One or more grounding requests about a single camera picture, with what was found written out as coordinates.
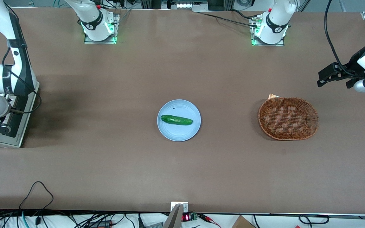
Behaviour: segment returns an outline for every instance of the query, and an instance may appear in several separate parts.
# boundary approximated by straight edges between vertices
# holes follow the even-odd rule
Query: cucumber
[[[192,124],[192,120],[184,117],[175,117],[172,115],[162,115],[161,120],[168,124],[188,126]]]

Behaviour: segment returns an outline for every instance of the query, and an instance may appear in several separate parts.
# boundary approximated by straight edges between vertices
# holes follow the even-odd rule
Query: plate
[[[193,122],[188,126],[168,124],[161,120],[162,115],[189,118]],[[200,129],[201,114],[198,108],[189,101],[180,99],[169,101],[158,112],[157,126],[161,134],[167,139],[176,142],[186,141],[197,134]]]

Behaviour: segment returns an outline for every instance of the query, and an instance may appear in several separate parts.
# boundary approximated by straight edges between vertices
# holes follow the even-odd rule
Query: wicker basket
[[[307,139],[319,125],[313,106],[297,97],[269,98],[261,105],[258,120],[262,130],[276,140]]]

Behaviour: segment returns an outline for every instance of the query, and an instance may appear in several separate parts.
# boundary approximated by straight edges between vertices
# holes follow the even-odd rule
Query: brown table surface
[[[365,94],[346,81],[317,87],[335,60],[323,13],[295,13],[284,47],[255,47],[248,27],[185,10],[133,10],[116,45],[83,44],[72,9],[15,11],[43,103],[23,148],[0,149],[0,208],[17,208],[40,180],[51,209],[167,211],[180,200],[207,212],[365,213]],[[365,45],[365,21],[328,21],[346,63]],[[5,51],[0,34],[0,61]],[[269,139],[257,120],[269,93],[311,102],[316,135]],[[186,142],[157,128],[174,99],[201,112]],[[48,201],[38,186],[24,207]]]

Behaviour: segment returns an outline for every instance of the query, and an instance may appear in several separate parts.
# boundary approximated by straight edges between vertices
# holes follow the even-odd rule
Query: wire
[[[42,220],[43,220],[43,223],[45,224],[46,228],[49,228],[49,227],[48,227],[48,224],[47,224],[47,223],[46,223],[46,221],[45,221],[45,217],[43,217],[43,215],[42,215]]]
[[[352,74],[350,73],[349,71],[346,70],[346,68],[342,65],[342,63],[340,62],[340,59],[339,57],[337,56],[337,53],[335,51],[335,47],[333,46],[333,43],[332,41],[330,40],[330,37],[329,37],[329,33],[328,33],[328,26],[327,26],[327,18],[328,18],[328,11],[329,11],[329,7],[330,7],[330,4],[332,3],[332,0],[329,0],[328,1],[328,5],[326,6],[326,10],[325,10],[325,16],[324,16],[324,19],[323,19],[323,26],[325,28],[325,35],[326,35],[326,38],[329,42],[329,45],[330,45],[330,48],[332,49],[332,52],[333,52],[333,55],[335,56],[336,58],[336,62],[337,64],[339,64],[339,67],[344,71],[346,72],[348,75],[350,76],[353,76],[353,77],[357,77],[357,75],[355,74]]]
[[[13,215],[13,212],[9,215],[7,220],[4,219],[4,224],[3,224],[3,226],[1,226],[1,228],[5,227],[6,223],[9,221],[9,219],[12,217],[12,215]]]
[[[253,15],[253,16],[245,16],[244,14],[242,14],[242,12],[240,12],[239,10],[236,10],[236,9],[232,9],[232,11],[233,12],[236,12],[236,13],[238,13],[238,14],[240,14],[240,16],[242,16],[242,17],[244,17],[244,18],[246,18],[246,19],[249,19],[249,20],[251,20],[253,17],[255,17],[255,16],[257,16],[258,14],[256,14],[256,15]]]
[[[219,228],[222,228],[219,224],[217,224],[216,222],[211,222],[212,224],[215,224],[217,226],[219,226]]]
[[[28,223],[26,222],[24,211],[22,211],[22,220],[23,220],[23,223],[25,224],[26,228],[30,228]]]
[[[119,20],[119,22],[118,23],[120,23],[125,17],[126,17],[126,15],[128,15],[128,13],[130,13],[130,11],[133,9],[133,7],[134,6],[132,6],[130,9],[129,9],[129,11],[127,11],[126,12],[126,14],[125,15],[123,15],[123,17]]]
[[[4,2],[4,4],[15,15],[16,20],[18,20],[18,23],[19,23],[19,17],[18,17],[18,15],[13,11],[13,9],[8,4],[6,4],[6,2]]]
[[[302,221],[302,219],[301,218],[306,218],[307,220],[308,220],[308,222],[304,222],[304,221]],[[305,224],[305,225],[310,225],[310,227],[311,228],[313,228],[312,227],[312,225],[313,224],[315,224],[315,225],[323,225],[323,224],[326,224],[326,223],[328,223],[329,222],[329,216],[325,216],[325,218],[327,219],[326,221],[324,221],[324,222],[311,222],[310,221],[310,219],[308,218],[308,216],[306,216],[306,215],[299,215],[298,216],[298,219],[299,219],[299,221],[300,222],[302,222],[303,224]]]
[[[228,21],[228,22],[242,24],[242,25],[245,25],[245,26],[250,26],[250,27],[254,27],[254,28],[257,27],[257,25],[247,24],[247,23],[243,23],[243,22],[237,22],[237,21],[234,21],[234,20],[231,20],[231,19],[226,19],[226,18],[223,18],[223,17],[218,17],[218,16],[215,16],[215,15],[207,14],[207,13],[199,13],[199,14],[203,14],[203,15],[207,15],[207,16],[219,18],[219,19],[222,19],[222,20],[225,20],[225,21]]]
[[[28,113],[32,113],[34,111],[36,111],[40,105],[42,104],[42,98],[40,97],[40,95],[33,89],[31,88],[23,79],[21,79],[20,77],[18,77],[18,75],[16,75],[14,72],[12,72],[6,65],[5,65],[5,59],[6,57],[8,56],[8,53],[10,51],[10,47],[8,48],[8,50],[6,51],[5,55],[4,55],[4,58],[3,58],[3,61],[2,61],[2,65],[3,65],[3,68],[5,68],[7,71],[9,71],[13,76],[15,76],[19,81],[21,81],[30,91],[32,91],[39,99],[39,102],[36,106],[36,108],[34,108],[33,110],[31,111],[18,111],[18,110],[11,110],[15,113],[19,113],[19,114],[28,114]]]
[[[258,223],[257,223],[256,215],[253,215],[253,218],[254,218],[254,222],[256,223],[257,228],[260,228]]]
[[[30,192],[32,192],[33,187],[34,187],[37,183],[41,183],[41,184],[43,185],[43,188],[45,188],[46,192],[48,192],[48,193],[50,194],[50,196],[52,197],[52,200],[51,200],[48,204],[46,204],[46,206],[42,207],[42,209],[40,209],[40,210],[45,209],[47,206],[49,206],[49,205],[53,202],[53,200],[54,200],[54,196],[53,196],[53,194],[52,194],[52,193],[51,193],[51,192],[50,192],[50,191],[46,188],[45,184],[43,184],[43,182],[41,182],[41,181],[35,181],[35,182],[32,184],[32,187],[30,188],[30,190],[29,190],[28,194],[26,195],[26,197],[22,200],[21,204],[19,205],[19,210],[22,210],[21,206],[22,206],[23,202],[25,202],[25,200],[29,197]]]
[[[120,221],[122,221],[124,218],[125,218],[125,214],[123,214],[123,217],[122,217],[122,218],[121,218],[118,222],[114,223],[114,225],[116,225],[116,224],[120,223]]]
[[[129,220],[129,221],[131,221],[127,216],[126,216],[126,214],[124,214],[125,215],[125,218],[127,219],[127,220]],[[133,228],[135,228],[135,224],[131,221],[131,223],[133,224]]]

